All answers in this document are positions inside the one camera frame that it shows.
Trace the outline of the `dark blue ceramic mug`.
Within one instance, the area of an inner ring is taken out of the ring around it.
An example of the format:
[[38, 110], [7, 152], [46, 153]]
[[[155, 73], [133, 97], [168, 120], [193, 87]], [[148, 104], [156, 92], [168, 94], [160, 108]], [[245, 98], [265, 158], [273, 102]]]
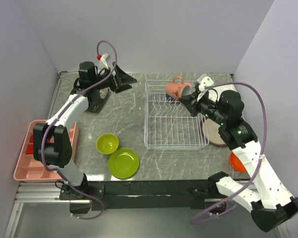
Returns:
[[176, 102], [176, 99], [174, 99], [173, 97], [171, 97], [167, 93], [165, 93], [165, 97], [166, 97], [166, 101], [167, 102], [171, 102], [171, 103], [175, 103]]

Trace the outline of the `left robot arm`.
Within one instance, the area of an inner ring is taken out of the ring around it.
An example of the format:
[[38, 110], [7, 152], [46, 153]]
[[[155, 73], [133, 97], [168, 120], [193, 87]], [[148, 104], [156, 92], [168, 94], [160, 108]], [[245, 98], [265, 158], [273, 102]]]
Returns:
[[116, 63], [98, 68], [94, 63], [80, 63], [79, 77], [67, 102], [45, 123], [36, 123], [33, 127], [33, 157], [43, 164], [49, 172], [58, 173], [72, 186], [72, 194], [77, 199], [89, 195], [86, 174], [78, 169], [72, 160], [72, 146], [69, 130], [75, 120], [85, 111], [95, 110], [95, 99], [101, 89], [115, 93], [132, 88], [137, 80], [124, 72]]

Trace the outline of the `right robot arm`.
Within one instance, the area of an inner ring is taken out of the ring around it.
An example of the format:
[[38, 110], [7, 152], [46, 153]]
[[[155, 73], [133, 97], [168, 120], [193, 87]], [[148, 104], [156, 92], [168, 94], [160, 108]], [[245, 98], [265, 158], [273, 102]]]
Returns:
[[294, 197], [279, 180], [261, 151], [257, 135], [242, 118], [244, 103], [238, 92], [225, 90], [217, 101], [209, 94], [194, 92], [179, 101], [192, 116], [203, 114], [219, 125], [218, 132], [232, 153], [241, 161], [257, 191], [253, 192], [224, 172], [208, 178], [208, 193], [212, 197], [233, 199], [251, 214], [256, 226], [268, 232], [298, 213], [298, 197]]

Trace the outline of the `pink ceramic mug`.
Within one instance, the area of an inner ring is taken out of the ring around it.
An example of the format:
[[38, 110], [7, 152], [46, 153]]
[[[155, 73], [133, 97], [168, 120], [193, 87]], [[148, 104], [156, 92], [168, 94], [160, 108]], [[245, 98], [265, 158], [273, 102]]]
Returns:
[[191, 93], [192, 84], [186, 82], [183, 76], [175, 76], [171, 83], [168, 83], [165, 87], [165, 93], [178, 100], [182, 96]]

